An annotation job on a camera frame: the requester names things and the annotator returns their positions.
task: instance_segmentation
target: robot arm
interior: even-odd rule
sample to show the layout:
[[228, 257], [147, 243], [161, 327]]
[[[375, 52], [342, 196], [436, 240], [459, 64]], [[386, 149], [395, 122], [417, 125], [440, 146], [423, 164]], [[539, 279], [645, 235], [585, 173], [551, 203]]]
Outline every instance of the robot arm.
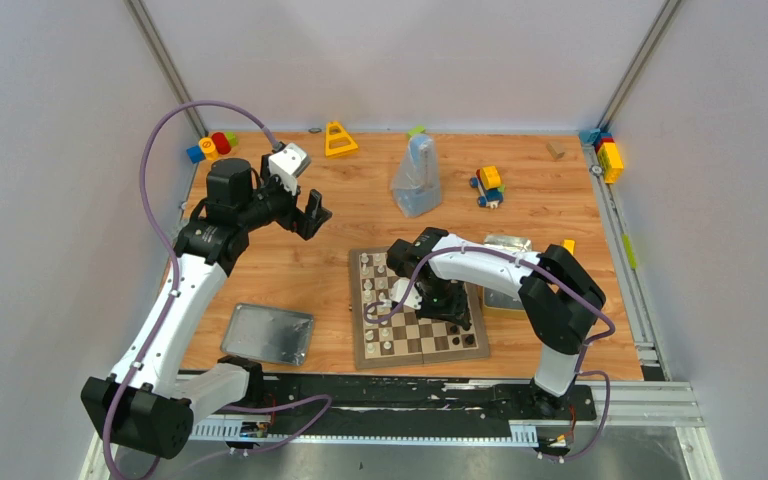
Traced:
[[[172, 290], [170, 269], [142, 329], [110, 375], [104, 380], [90, 377], [81, 391], [99, 435], [120, 386], [117, 380], [132, 366], [137, 373], [116, 410], [111, 441], [163, 458], [177, 455], [193, 425], [219, 408], [247, 397], [260, 400], [261, 393], [252, 391], [262, 381], [255, 378], [262, 376], [260, 366], [242, 359], [219, 363], [182, 384], [176, 384], [176, 377], [204, 311], [248, 248], [249, 232], [275, 221], [308, 240], [331, 218], [316, 190], [311, 190], [304, 211], [296, 206], [298, 177], [309, 164], [307, 154], [291, 143], [264, 155], [259, 174], [240, 158], [211, 165], [207, 198], [196, 206], [175, 242], [181, 268], [178, 290]], [[175, 301], [142, 363], [136, 362], [169, 295]]]
[[[484, 252], [466, 250], [468, 247]], [[575, 379], [578, 356], [596, 316], [565, 292], [553, 291], [549, 281], [532, 269], [492, 254], [498, 251], [510, 256], [511, 252], [436, 228], [425, 229], [413, 243], [397, 240], [388, 250], [387, 266], [403, 277], [391, 298], [403, 297], [410, 283], [405, 277], [412, 275], [422, 258], [444, 250], [447, 253], [431, 257], [421, 268], [405, 305], [421, 317], [458, 323], [465, 304], [458, 298], [463, 288], [453, 282], [474, 283], [519, 298], [534, 333], [543, 342], [533, 382], [553, 397], [563, 396]], [[524, 252], [518, 257], [551, 272], [597, 309], [604, 306], [605, 294], [563, 247], [551, 245], [544, 253]]]

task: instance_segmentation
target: toy block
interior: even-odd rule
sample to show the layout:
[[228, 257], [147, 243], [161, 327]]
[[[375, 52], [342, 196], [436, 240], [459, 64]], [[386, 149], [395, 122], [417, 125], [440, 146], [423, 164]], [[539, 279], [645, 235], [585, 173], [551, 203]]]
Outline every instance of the toy block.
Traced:
[[564, 151], [564, 146], [561, 145], [560, 142], [547, 143], [546, 150], [549, 150], [549, 155], [551, 155], [555, 160], [560, 160], [563, 158], [564, 154], [567, 153]]
[[480, 170], [479, 176], [481, 178], [481, 185], [485, 189], [496, 188], [502, 184], [502, 176], [499, 175], [499, 171], [496, 167], [484, 167]]
[[199, 140], [199, 147], [201, 148], [202, 153], [204, 153], [204, 158], [208, 160], [216, 160], [219, 158], [219, 152], [216, 151], [216, 145], [213, 144], [213, 140], [211, 140], [210, 137], [204, 137]]
[[581, 143], [585, 145], [590, 145], [593, 142], [595, 142], [597, 138], [599, 138], [600, 133], [602, 133], [602, 131], [599, 130], [598, 128], [593, 128], [590, 130], [582, 130], [578, 132], [578, 139], [581, 141]]
[[210, 136], [213, 140], [213, 144], [216, 145], [216, 151], [220, 155], [227, 155], [231, 152], [231, 144], [228, 142], [228, 138], [222, 132], [216, 132]]
[[565, 238], [564, 241], [561, 242], [561, 246], [566, 248], [570, 254], [575, 255], [575, 240]]
[[596, 140], [596, 143], [593, 145], [594, 149], [596, 150], [596, 153], [599, 153], [599, 149], [602, 148], [602, 145], [605, 143], [614, 143], [613, 137], [599, 137], [598, 140]]
[[357, 143], [340, 122], [328, 122], [325, 127], [325, 156], [341, 157], [358, 150]]
[[625, 247], [625, 254], [628, 257], [628, 265], [632, 270], [637, 269], [637, 257], [634, 256], [634, 250], [631, 248], [631, 239], [625, 233], [623, 233], [623, 247]]
[[204, 160], [204, 152], [201, 151], [201, 147], [198, 145], [193, 145], [192, 147], [188, 148], [187, 156], [190, 157], [190, 161], [193, 163], [198, 163]]
[[425, 126], [424, 125], [417, 125], [413, 127], [412, 129], [408, 130], [408, 140], [410, 140], [410, 137], [414, 135], [419, 135], [420, 133], [425, 133]]
[[596, 158], [599, 159], [599, 165], [602, 166], [604, 171], [605, 183], [616, 182], [623, 171], [623, 163], [620, 158], [620, 151], [617, 149], [617, 144], [612, 142], [603, 143], [599, 153], [596, 154]]

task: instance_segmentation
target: blue toy block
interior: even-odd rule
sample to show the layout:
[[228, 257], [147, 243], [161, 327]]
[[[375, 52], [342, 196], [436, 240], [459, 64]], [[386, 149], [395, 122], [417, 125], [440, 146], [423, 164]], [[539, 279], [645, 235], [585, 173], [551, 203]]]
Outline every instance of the blue toy block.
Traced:
[[198, 145], [187, 149], [187, 156], [190, 157], [190, 161], [198, 163], [204, 160], [204, 152], [201, 151], [201, 147]]
[[502, 192], [495, 188], [491, 188], [490, 190], [485, 191], [484, 196], [487, 197], [488, 202], [502, 203], [502, 201], [505, 199], [505, 197], [502, 195]]
[[607, 139], [611, 139], [611, 140], [613, 140], [613, 139], [614, 139], [614, 136], [613, 136], [613, 135], [611, 135], [611, 134], [610, 134], [610, 133], [608, 133], [608, 132], [599, 132], [599, 135], [597, 135], [597, 136], [596, 136], [596, 139], [595, 139], [595, 140], [593, 140], [593, 141], [592, 141], [592, 142], [590, 142], [590, 143], [592, 143], [592, 144], [596, 145], [597, 143], [599, 143], [599, 141], [600, 141], [600, 140], [604, 141], [604, 140], [607, 140]]
[[582, 130], [578, 132], [578, 139], [585, 145], [590, 145], [599, 138], [599, 134], [602, 133], [598, 128], [590, 130]]

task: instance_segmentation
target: orange object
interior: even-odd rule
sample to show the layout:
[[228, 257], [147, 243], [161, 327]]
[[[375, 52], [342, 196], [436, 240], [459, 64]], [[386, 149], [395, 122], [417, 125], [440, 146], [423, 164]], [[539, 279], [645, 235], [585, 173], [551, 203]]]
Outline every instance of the orange object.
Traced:
[[340, 122], [328, 122], [325, 127], [325, 156], [341, 157], [358, 150], [357, 143]]

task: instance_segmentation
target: wooden surface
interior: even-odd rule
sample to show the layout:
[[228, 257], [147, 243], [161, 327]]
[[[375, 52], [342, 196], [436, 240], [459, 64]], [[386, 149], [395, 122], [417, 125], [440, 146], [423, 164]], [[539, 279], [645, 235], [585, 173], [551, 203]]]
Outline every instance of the wooden surface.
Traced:
[[[237, 135], [229, 156], [259, 168], [269, 150], [261, 133]], [[576, 241], [575, 256], [607, 295], [605, 313], [617, 333], [597, 342], [584, 369], [602, 369], [618, 380], [642, 375], [620, 298], [599, 209], [575, 136], [434, 135], [440, 159], [443, 204], [418, 218], [406, 219], [390, 195], [407, 142], [403, 133], [354, 134], [360, 151], [327, 159], [324, 134], [277, 135], [295, 142], [313, 159], [301, 178], [302, 198], [316, 188], [323, 205], [334, 212], [312, 240], [305, 242], [278, 225], [253, 232], [225, 286], [214, 298], [193, 336], [182, 368], [210, 368], [222, 356], [219, 344], [238, 302], [259, 303], [312, 313], [313, 339], [301, 367], [265, 364], [269, 371], [356, 372], [352, 351], [348, 252], [352, 248], [389, 246], [397, 238], [413, 240], [434, 226], [482, 242], [488, 233], [528, 237], [535, 250], [564, 238]], [[546, 142], [566, 148], [553, 160]], [[495, 165], [506, 186], [498, 210], [479, 208], [468, 180], [482, 166]], [[190, 192], [189, 209], [206, 195], [208, 162], [202, 162]], [[488, 317], [490, 357], [460, 362], [364, 370], [372, 374], [480, 377], [531, 377], [540, 358], [540, 341], [527, 320]], [[597, 323], [594, 331], [604, 329]]]

